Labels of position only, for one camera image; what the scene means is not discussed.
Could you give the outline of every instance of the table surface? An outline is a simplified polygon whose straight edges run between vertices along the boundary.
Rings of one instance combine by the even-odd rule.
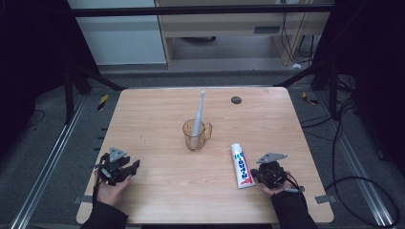
[[[198,152],[188,150],[182,125],[193,119],[205,91],[202,121],[212,137]],[[241,104],[231,98],[239,96]],[[118,208],[128,223],[275,223],[270,197],[261,185],[238,189],[231,144],[241,143],[250,169],[265,153],[287,154],[281,166],[306,188],[309,213],[330,222],[328,203],[309,146],[285,88],[133,89],[121,93],[99,156],[114,146],[140,159],[138,173],[122,194]],[[93,192],[90,177],[85,195]],[[82,202],[77,221],[90,216]]]

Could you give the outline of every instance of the wall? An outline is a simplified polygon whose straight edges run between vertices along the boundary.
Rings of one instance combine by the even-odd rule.
[[[68,0],[72,9],[155,7],[153,0]],[[166,64],[157,16],[81,17],[98,66]]]

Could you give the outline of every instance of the human hand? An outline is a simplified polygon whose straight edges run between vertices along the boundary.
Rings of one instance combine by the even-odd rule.
[[[101,181],[98,186],[97,201],[116,207],[119,201],[119,196],[122,191],[129,185],[131,177],[131,175],[128,176],[124,181],[118,183],[116,186],[107,184],[105,180]]]
[[[286,171],[286,174],[287,174],[287,177],[288,177],[289,179],[291,179],[290,172],[289,172],[289,171]],[[263,191],[264,191],[265,193],[269,194],[271,197],[272,197],[273,195],[275,195],[275,194],[284,192],[285,189],[287,189],[287,188],[291,188],[291,189],[294,189],[294,188],[295,188],[294,185],[292,185],[289,181],[284,181],[284,183],[283,183],[279,188],[276,188],[276,189],[269,189],[269,188],[267,188],[264,184],[262,184],[262,187],[263,187]]]

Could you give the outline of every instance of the gray floor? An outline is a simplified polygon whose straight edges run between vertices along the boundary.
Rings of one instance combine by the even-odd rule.
[[[271,40],[266,36],[257,37],[217,37],[211,43],[190,43],[179,39],[170,70],[139,71],[138,73],[104,75],[122,86],[140,87],[190,87],[190,86],[271,86],[290,78],[299,70],[283,66]],[[92,166],[95,164],[98,148],[101,146],[105,128],[108,127],[114,112],[119,92],[106,88],[93,80],[90,95],[75,93],[75,101],[84,101],[84,106],[77,123],[70,135],[62,155],[50,176],[35,210],[30,219],[31,228],[77,227],[75,214],[78,204],[76,197],[81,197],[87,185]],[[288,90],[300,121],[327,115],[322,104],[313,105],[302,97],[306,91],[311,98],[321,101],[328,90],[312,92],[309,88],[310,77],[297,82]],[[1,162],[0,176],[0,228],[9,228],[24,201],[37,180],[48,155],[53,150],[64,128],[65,107],[63,88],[57,88],[42,94],[36,100],[37,112],[32,116],[27,129],[21,134],[12,148],[12,157]],[[103,111],[97,111],[99,99],[108,94]],[[344,101],[350,95],[339,94]],[[303,126],[316,123],[305,122]],[[390,161],[380,160],[377,147],[367,128],[355,109],[343,114],[342,126],[344,136],[351,144],[352,150],[367,176],[379,183],[390,193],[403,212],[405,201],[405,179]],[[324,186],[331,179],[331,150],[335,134],[332,122],[314,128],[305,128],[307,142]],[[355,174],[345,149],[338,141],[335,162],[336,176],[345,177]],[[375,223],[373,211],[364,197],[367,194],[359,188],[357,181],[339,184],[342,199],[361,217]],[[393,208],[383,195],[380,195],[392,218]],[[370,228],[345,210],[340,202],[331,204],[334,221],[320,225],[321,228]],[[258,228],[248,225],[246,228]],[[223,228],[242,228],[241,225],[224,225]],[[402,220],[396,228],[405,228]]]

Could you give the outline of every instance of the toothpaste cap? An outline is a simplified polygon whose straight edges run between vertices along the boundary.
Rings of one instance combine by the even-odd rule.
[[[242,147],[241,147],[240,143],[234,143],[231,145],[231,147],[232,147],[232,152],[242,151]]]

